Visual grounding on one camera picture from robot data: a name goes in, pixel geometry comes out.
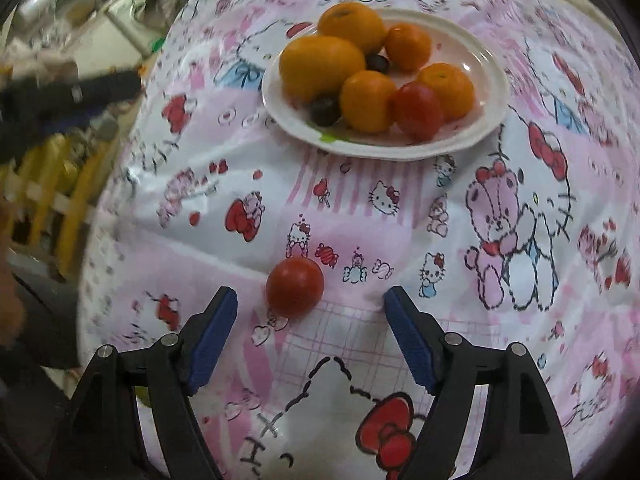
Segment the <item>pink white strawberry plate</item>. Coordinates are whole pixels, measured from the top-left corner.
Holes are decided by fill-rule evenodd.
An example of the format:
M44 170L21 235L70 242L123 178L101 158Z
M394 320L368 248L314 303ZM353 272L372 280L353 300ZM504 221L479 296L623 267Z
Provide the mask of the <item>pink white strawberry plate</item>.
M456 122L443 125L430 142L422 143L413 141L397 126L379 136L358 133L341 120L321 128L311 121L308 110L292 103L283 92L280 58L275 58L262 77L262 102L286 134L335 155L413 162L470 148L500 126L510 98L500 55L472 32L446 18L408 9L379 8L378 15L387 27L409 23L430 34L430 62L456 66L472 81L472 110Z

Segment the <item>pink Hello Kitty bedsheet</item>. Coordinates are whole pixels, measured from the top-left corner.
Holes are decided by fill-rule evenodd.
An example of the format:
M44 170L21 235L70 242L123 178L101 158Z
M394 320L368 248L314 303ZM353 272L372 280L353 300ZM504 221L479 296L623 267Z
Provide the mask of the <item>pink Hello Kitty bedsheet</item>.
M496 49L497 131L417 162L330 154L262 106L270 58L342 1L448 18ZM300 318L282 260L320 266ZM393 479L432 397L386 323L402 286L473 344L521 341L575 472L605 456L639 380L639 69L588 0L190 0L100 198L82 362L180 330L221 286L238 317L194 415L228 479Z

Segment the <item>large orange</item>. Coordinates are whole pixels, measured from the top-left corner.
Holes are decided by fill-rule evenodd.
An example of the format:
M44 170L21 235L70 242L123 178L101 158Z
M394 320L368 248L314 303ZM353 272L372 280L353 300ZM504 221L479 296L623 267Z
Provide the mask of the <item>large orange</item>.
M320 16L317 30L320 35L350 41L365 55L378 54L387 34L375 10L355 1L331 6Z
M363 52L332 36L297 38L283 49L279 61L283 92L300 104L339 92L350 76L365 69Z

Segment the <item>small mandarin orange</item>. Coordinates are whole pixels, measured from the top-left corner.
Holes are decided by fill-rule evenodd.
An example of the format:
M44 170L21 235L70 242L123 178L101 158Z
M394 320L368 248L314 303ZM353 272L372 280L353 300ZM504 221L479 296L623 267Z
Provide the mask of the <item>small mandarin orange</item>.
M416 80L437 96L446 122L463 118L472 110L475 89L471 79L457 66L434 63L420 70Z

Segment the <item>green grape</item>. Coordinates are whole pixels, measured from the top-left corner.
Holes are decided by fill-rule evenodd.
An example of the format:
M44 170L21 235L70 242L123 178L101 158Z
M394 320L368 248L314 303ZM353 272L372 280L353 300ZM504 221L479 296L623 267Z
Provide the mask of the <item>green grape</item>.
M151 401L150 401L150 396L149 396L149 389L146 387L140 387L140 386L135 386L134 387L134 393L136 394L136 397L138 398L138 400L147 408L149 408L151 406Z

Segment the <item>large orange on plate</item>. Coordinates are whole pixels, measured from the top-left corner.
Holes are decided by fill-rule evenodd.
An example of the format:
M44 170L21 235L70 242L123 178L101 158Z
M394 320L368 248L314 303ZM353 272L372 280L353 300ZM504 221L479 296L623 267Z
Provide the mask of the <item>large orange on plate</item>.
M375 10L355 1L331 6L320 16L317 30L320 35L350 41L365 55L378 54L387 34Z

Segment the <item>small red cherry tomato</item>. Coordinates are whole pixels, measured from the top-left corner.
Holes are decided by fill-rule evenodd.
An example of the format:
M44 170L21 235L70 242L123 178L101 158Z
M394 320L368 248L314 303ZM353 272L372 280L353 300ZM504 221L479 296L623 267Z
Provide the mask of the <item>small red cherry tomato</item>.
M287 258L270 272L265 288L266 303L282 318L300 318L321 300L324 278L320 266L304 257Z

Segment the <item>small round orange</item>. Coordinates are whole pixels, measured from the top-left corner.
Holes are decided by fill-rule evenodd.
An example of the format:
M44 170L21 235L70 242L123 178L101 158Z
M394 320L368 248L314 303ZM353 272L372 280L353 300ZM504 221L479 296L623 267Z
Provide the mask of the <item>small round orange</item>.
M386 133L393 125L393 98L397 92L393 79L373 70L350 76L340 92L341 112L350 128L362 134Z

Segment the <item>small orange on plate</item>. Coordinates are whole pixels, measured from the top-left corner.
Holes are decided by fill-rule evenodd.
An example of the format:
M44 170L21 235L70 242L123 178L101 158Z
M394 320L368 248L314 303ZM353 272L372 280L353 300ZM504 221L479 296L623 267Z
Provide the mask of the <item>small orange on plate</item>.
M432 37L419 26L399 23L388 30L384 49L398 70L413 73L430 60Z

